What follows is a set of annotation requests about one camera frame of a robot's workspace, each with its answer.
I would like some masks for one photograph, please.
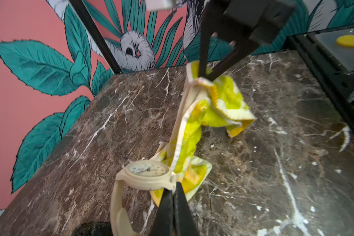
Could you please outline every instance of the yellow cloth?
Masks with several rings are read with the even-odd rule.
[[[198,61],[186,65],[184,93],[172,136],[169,143],[160,143],[151,158],[170,166],[188,201],[212,169],[211,163],[194,156],[201,126],[225,126],[228,135],[234,137],[255,120],[231,77],[220,76],[214,82],[198,78],[198,66]],[[151,191],[157,206],[162,194],[163,190]]]

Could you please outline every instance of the watch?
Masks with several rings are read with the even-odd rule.
[[[142,235],[132,229],[126,210],[122,207],[122,190],[128,186],[140,190],[166,188],[174,191],[176,174],[169,166],[156,160],[139,160],[125,166],[115,176],[110,203],[110,224],[114,236]]]

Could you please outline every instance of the brown marble surface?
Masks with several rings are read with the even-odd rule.
[[[203,128],[196,155],[213,169],[189,201],[201,235],[354,236],[354,137],[297,52],[248,57],[227,74],[257,120],[233,139]],[[184,78],[185,67],[113,77],[5,210],[0,235],[69,236],[108,221],[115,174],[169,139]],[[127,188],[123,204],[148,233],[149,193]]]

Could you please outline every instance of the pink wall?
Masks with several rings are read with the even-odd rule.
[[[64,23],[45,0],[0,1],[0,41],[21,39],[41,41],[72,61]],[[94,52],[91,52],[91,58],[91,76],[97,60],[109,68]],[[0,59],[0,209],[6,208],[19,192],[11,194],[10,177],[24,137],[43,118],[64,112],[80,95],[93,99],[87,87],[60,97],[34,90],[12,74]]]

